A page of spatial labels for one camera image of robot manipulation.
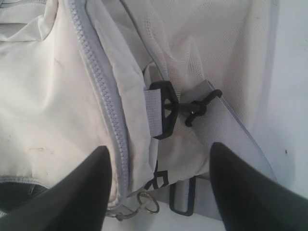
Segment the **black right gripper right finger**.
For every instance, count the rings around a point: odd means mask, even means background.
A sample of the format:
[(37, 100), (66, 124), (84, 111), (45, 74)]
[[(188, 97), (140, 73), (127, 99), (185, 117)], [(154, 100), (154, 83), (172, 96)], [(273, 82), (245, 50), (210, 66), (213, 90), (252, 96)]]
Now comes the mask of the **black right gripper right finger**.
[(308, 200), (270, 180), (223, 143), (210, 149), (210, 181), (228, 231), (306, 231)]

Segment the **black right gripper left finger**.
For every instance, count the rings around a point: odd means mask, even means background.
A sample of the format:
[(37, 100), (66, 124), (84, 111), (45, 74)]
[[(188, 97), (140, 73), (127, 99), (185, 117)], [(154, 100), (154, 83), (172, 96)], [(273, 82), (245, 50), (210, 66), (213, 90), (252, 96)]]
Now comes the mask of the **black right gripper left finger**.
[(0, 185), (2, 231), (100, 231), (111, 192), (111, 160), (97, 147), (50, 189), (37, 183)]

